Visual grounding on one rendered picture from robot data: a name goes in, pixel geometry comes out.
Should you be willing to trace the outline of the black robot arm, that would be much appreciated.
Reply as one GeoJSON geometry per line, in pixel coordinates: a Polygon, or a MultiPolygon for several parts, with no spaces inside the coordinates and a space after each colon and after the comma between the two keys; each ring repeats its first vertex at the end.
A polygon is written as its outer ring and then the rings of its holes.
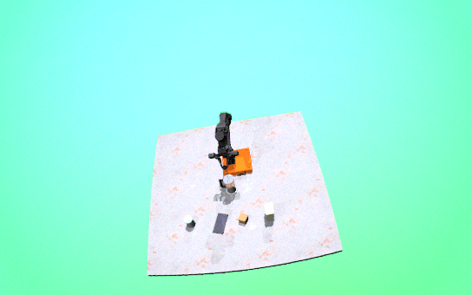
{"type": "MultiPolygon", "coordinates": [[[[218,146],[218,154],[231,153],[233,148],[231,147],[231,140],[230,140],[230,124],[231,124],[232,115],[231,113],[220,112],[220,122],[217,123],[215,127],[215,139],[219,143],[227,143],[227,145],[223,145],[223,147],[218,146]]],[[[232,156],[229,165],[235,164],[235,156],[232,156]]]]}

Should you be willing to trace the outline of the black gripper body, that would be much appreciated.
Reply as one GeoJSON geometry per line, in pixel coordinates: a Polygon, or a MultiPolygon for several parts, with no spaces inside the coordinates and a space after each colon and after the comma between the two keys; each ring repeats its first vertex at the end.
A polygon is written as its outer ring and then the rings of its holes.
{"type": "MultiPolygon", "coordinates": [[[[227,143],[219,143],[218,146],[223,147],[223,145],[227,145],[227,143]]],[[[222,154],[215,154],[215,153],[210,153],[208,154],[209,159],[215,159],[215,157],[220,157],[220,156],[239,156],[239,152],[237,150],[232,151],[231,153],[222,153],[222,154]]]]}

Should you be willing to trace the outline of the french press coffee maker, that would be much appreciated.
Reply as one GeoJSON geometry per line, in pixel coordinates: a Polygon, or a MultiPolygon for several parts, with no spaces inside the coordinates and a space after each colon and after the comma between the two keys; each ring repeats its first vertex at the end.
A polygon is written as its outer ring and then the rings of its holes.
{"type": "MultiPolygon", "coordinates": [[[[222,169],[226,170],[227,169],[226,165],[224,165],[222,169]]],[[[223,180],[219,180],[219,183],[221,187],[224,187],[226,189],[226,193],[229,195],[234,195],[238,191],[238,188],[236,187],[234,183],[234,178],[230,174],[229,175],[226,174],[223,180]],[[221,182],[224,182],[225,185],[223,186],[221,182]]]]}

